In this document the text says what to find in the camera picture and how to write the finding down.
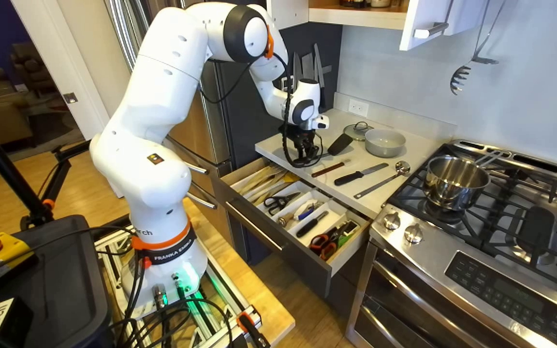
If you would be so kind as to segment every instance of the oven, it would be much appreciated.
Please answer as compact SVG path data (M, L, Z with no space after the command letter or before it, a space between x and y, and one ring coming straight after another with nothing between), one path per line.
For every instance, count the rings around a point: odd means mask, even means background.
M433 156L491 150L456 140ZM348 318L356 345L557 345L557 164L503 152L462 210L427 198L425 164L383 204Z

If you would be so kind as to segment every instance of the oven door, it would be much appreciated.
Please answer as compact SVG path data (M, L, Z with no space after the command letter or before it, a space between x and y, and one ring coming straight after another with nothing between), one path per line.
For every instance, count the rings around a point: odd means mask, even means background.
M508 328L435 291L373 239L348 336L356 345L530 345Z

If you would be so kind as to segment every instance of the stove knob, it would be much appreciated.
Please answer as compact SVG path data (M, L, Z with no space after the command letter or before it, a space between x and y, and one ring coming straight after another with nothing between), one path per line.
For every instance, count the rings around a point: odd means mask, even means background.
M420 223L408 225L404 237L406 237L408 243L420 243L421 241Z
M398 212L392 210L392 212L387 212L381 220L383 227L387 229L396 229L400 225L400 218L398 218Z

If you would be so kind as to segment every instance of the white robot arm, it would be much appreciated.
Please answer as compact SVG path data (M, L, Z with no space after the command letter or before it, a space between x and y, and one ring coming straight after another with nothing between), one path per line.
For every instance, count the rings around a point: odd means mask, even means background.
M187 115L209 57L251 61L253 82L271 115L305 131L329 123L317 111L317 82L300 80L292 92L274 88L273 80L284 73L288 57L261 5L201 1L187 9L158 11L118 109L91 140L97 169L129 204L137 229L133 249L145 260L133 316L155 310L156 291L166 303L176 301L182 291L195 291L207 266L182 208L191 183L189 167L162 140ZM135 287L133 274L124 274L129 291Z

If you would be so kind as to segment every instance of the open drawer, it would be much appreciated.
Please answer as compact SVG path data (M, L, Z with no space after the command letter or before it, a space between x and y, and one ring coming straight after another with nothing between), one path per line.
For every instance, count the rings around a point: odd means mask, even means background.
M327 297L332 276L363 243L369 220L267 158L220 181L226 210Z

